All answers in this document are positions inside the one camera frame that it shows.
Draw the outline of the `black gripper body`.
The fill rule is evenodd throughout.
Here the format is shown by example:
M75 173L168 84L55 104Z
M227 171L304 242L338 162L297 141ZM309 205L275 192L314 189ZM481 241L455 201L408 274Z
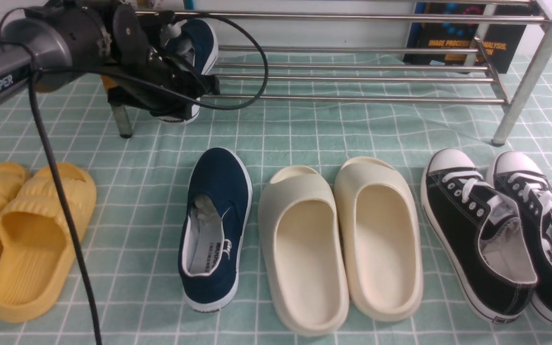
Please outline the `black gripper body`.
M113 65L108 71L125 74L139 82L114 78L121 88L118 100L149 111L160 120L195 120L200 107L195 102L174 96L172 68L160 48L160 29L175 21L171 12L136 14L128 4L108 2L100 11L107 32Z

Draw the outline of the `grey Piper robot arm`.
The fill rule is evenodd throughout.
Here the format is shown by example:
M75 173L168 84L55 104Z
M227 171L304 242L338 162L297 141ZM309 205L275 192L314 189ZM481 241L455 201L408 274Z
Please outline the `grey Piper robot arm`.
M139 11L121 0L51 0L22 7L22 18L0 21L0 105L29 88L54 92L84 74L102 77L120 136L132 136L125 107L169 122L188 122L192 107L220 93L208 70L211 52L188 61L166 48L182 38L192 45L205 29L195 14Z

